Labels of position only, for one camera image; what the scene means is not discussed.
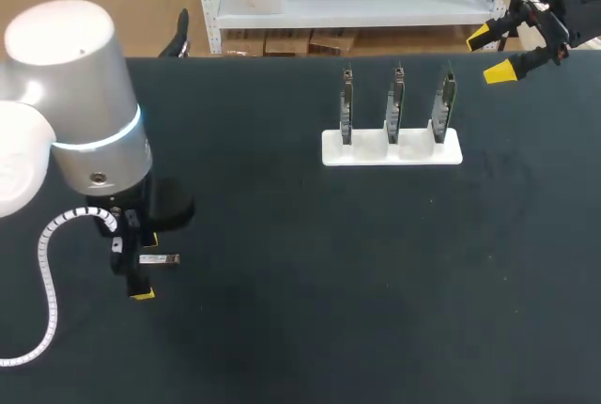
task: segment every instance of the black object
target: black object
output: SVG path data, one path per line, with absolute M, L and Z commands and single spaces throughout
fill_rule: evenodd
M 111 232 L 103 221 L 96 225 L 104 237 L 120 237 L 120 252 L 111 254 L 111 269 L 123 275 L 130 297 L 152 293 L 146 269 L 139 264 L 139 249 L 154 247 L 158 234 L 187 225 L 194 215 L 191 195 L 186 194 L 175 179 L 154 179 L 148 174 L 136 186 L 119 194 L 86 198 L 90 207 L 110 211 L 117 218 L 117 230 Z
M 321 163 L 340 58 L 130 60 L 153 172 L 198 206 L 162 235 L 182 264 L 153 271 L 160 298 L 138 305 L 107 271 L 109 241 L 84 218 L 61 227 L 58 332 L 0 370 L 3 402 L 601 402 L 601 55 L 486 85 L 506 57 L 353 58 L 358 128 L 381 126 L 399 59 L 422 103 L 404 125 L 423 126 L 451 60 L 463 163 L 410 168 Z M 37 235 L 82 204 L 51 163 L 0 220 L 1 356 L 39 342 Z
M 546 46 L 526 54 L 510 58 L 518 80 L 530 70 L 549 60 L 560 65 L 569 56 L 568 46 L 575 48 L 597 36 L 601 36 L 601 0 L 540 0 L 549 8 L 540 10 L 530 1 L 512 0 L 507 14 L 498 20 L 487 21 L 482 33 L 468 39 L 472 50 L 478 50 L 490 42 L 500 40 L 504 34 L 515 30 L 522 23 L 536 27 Z
M 188 41 L 188 26 L 190 24 L 190 16 L 188 10 L 184 8 L 177 17 L 177 31 L 171 41 L 159 54 L 159 58 L 185 57 L 190 51 L 190 42 Z

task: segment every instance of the cardboard box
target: cardboard box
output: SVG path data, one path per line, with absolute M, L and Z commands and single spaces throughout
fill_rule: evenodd
M 267 55 L 306 55 L 309 52 L 311 30 L 268 30 L 265 41 Z
M 227 30 L 222 38 L 222 52 L 227 56 L 263 56 L 265 30 Z
M 353 48 L 358 36 L 358 28 L 320 28 L 313 32 L 310 44 L 321 47 L 321 49 L 313 49 L 316 51 L 347 54 Z

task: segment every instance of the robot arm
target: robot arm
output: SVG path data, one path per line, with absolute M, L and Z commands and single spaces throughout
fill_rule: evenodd
M 162 55 L 188 45 L 187 11 Z M 157 232 L 186 225 L 192 198 L 176 180 L 152 176 L 152 154 L 141 109 L 108 13 L 90 2 L 62 0 L 28 9 L 8 26 L 8 62 L 0 65 L 0 217 L 38 192 L 50 152 L 69 186 L 89 206 L 109 211 L 119 237 L 111 268 L 128 294 L 153 297 L 139 247 Z
M 50 151 L 84 195 L 118 194 L 144 179 L 152 155 L 104 9 L 81 0 L 30 8 L 8 26 L 5 43 L 0 216 L 35 195 Z
M 522 38 L 537 32 L 540 46 L 525 54 L 514 54 L 485 71 L 489 84 L 521 80 L 549 60 L 556 65 L 569 56 L 568 48 L 601 35 L 601 0 L 513 0 L 507 15 L 486 22 L 468 39 L 470 50 L 478 50 L 517 29 Z

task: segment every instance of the white cable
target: white cable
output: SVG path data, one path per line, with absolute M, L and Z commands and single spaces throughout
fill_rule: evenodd
M 111 232 L 116 230 L 116 219 L 107 210 L 96 207 L 81 207 L 75 210 L 65 211 L 63 214 L 56 216 L 44 231 L 41 232 L 38 241 L 38 263 L 41 278 L 44 281 L 44 289 L 46 290 L 46 300 L 48 301 L 48 327 L 46 334 L 42 338 L 38 346 L 31 352 L 13 359 L 0 359 L 0 367 L 10 367 L 24 365 L 44 352 L 53 341 L 56 333 L 56 325 L 58 324 L 58 305 L 56 303 L 56 292 L 54 291 L 53 277 L 50 274 L 50 265 L 48 264 L 48 243 L 53 233 L 64 223 L 71 219 L 79 218 L 80 216 L 95 216 L 101 218 Z

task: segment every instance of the yellow clamp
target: yellow clamp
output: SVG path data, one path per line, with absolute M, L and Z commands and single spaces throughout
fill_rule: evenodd
M 472 39 L 478 38 L 479 36 L 482 36 L 484 33 L 488 33 L 489 31 L 490 31 L 490 28 L 488 28 L 488 24 L 485 23 L 480 28 L 478 28 L 478 31 L 476 31 L 473 35 L 471 35 L 468 38 L 468 40 L 466 40 L 466 43 L 468 44 L 468 48 L 470 49 L 470 52 L 473 52 L 473 49 L 471 48 L 470 41 Z
M 145 293 L 145 294 L 136 294 L 134 296 L 131 296 L 133 299 L 135 299 L 136 301 L 144 301 L 146 299 L 154 299 L 155 295 L 154 295 L 154 289 L 151 287 L 150 288 L 150 292 Z
M 503 82 L 516 82 L 517 75 L 514 70 L 514 65 L 506 59 L 497 66 L 485 70 L 485 80 L 489 85 Z

